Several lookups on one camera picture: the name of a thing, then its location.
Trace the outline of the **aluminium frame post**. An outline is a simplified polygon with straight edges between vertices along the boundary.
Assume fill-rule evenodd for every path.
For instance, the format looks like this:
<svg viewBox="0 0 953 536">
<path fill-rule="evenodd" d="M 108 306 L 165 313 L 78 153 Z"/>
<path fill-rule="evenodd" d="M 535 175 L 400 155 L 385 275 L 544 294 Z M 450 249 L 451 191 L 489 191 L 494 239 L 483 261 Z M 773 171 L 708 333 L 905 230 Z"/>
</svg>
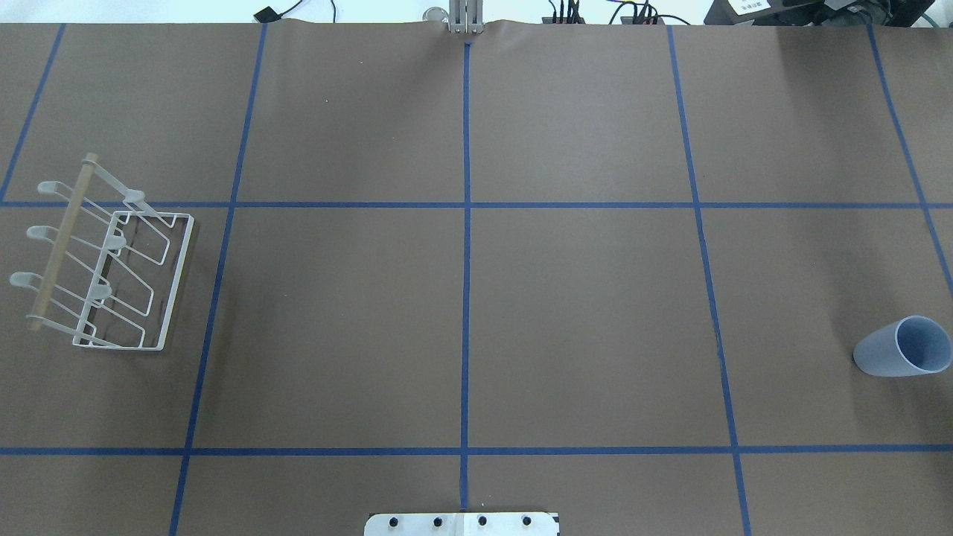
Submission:
<svg viewBox="0 0 953 536">
<path fill-rule="evenodd" d="M 450 34 L 482 34 L 484 31 L 483 0 L 450 0 L 448 30 Z"/>
</svg>

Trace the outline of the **black laptop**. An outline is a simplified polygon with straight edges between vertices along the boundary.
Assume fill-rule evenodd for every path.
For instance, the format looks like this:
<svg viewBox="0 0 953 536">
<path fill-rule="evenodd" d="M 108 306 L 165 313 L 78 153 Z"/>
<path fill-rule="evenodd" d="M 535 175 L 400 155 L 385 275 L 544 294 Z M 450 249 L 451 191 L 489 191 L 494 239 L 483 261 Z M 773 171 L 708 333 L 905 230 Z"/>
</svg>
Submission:
<svg viewBox="0 0 953 536">
<path fill-rule="evenodd" d="M 934 1 L 713 1 L 705 26 L 909 28 Z"/>
</svg>

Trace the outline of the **light blue plastic cup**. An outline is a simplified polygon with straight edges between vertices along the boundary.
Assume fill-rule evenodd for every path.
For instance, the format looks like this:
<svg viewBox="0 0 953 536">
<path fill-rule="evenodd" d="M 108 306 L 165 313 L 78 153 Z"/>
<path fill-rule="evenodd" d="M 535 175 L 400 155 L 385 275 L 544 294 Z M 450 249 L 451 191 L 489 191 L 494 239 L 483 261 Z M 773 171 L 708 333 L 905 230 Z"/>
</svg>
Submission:
<svg viewBox="0 0 953 536">
<path fill-rule="evenodd" d="M 951 337 L 935 320 L 908 316 L 867 335 L 854 347 L 853 360 L 875 377 L 938 374 L 951 366 Z"/>
</svg>

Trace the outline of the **small black puck device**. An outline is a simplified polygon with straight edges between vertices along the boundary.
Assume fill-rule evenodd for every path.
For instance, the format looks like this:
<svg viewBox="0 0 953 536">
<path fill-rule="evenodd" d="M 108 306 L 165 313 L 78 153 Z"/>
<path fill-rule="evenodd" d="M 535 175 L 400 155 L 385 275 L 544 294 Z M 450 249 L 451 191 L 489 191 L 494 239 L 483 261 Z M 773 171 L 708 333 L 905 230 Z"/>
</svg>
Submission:
<svg viewBox="0 0 953 536">
<path fill-rule="evenodd" d="M 256 11 L 256 13 L 253 14 L 253 18 L 255 18 L 255 20 L 260 24 L 269 24 L 280 20 L 281 15 L 269 6 L 262 10 Z"/>
</svg>

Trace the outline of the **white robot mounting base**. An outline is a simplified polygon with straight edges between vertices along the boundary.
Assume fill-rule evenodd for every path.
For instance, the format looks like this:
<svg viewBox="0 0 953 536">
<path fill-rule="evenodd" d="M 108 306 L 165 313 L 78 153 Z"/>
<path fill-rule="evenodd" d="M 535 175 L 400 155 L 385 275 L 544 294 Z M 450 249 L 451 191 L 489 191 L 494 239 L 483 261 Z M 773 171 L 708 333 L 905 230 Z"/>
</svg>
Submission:
<svg viewBox="0 0 953 536">
<path fill-rule="evenodd" d="M 374 514 L 364 535 L 559 535 L 557 514 L 543 511 Z"/>
</svg>

